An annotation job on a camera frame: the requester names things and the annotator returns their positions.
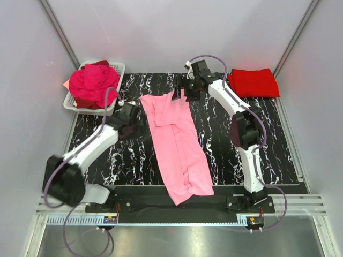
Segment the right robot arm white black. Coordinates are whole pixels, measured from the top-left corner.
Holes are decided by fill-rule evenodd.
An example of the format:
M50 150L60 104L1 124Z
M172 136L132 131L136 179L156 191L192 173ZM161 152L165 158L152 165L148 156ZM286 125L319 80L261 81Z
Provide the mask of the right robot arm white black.
M240 99L225 78L210 71L204 59L187 61L185 68L187 75L177 77L172 100L185 96L187 101L198 101L201 93L207 92L230 115L229 137L240 153L244 174L243 205L247 211L256 212L267 199L259 158L259 150L266 139L260 111Z

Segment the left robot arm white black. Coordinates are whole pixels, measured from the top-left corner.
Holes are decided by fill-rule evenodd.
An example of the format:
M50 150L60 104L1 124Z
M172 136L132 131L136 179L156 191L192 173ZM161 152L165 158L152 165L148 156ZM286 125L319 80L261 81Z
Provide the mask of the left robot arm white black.
M42 186L44 204L54 207L48 201L50 196L61 206L76 207L89 203L96 204L105 212L112 211L116 205L114 190L84 182L84 174L108 148L144 133L146 121L140 117L140 111L136 102L125 102L117 113L104 116L101 125L78 147L63 156L48 158Z

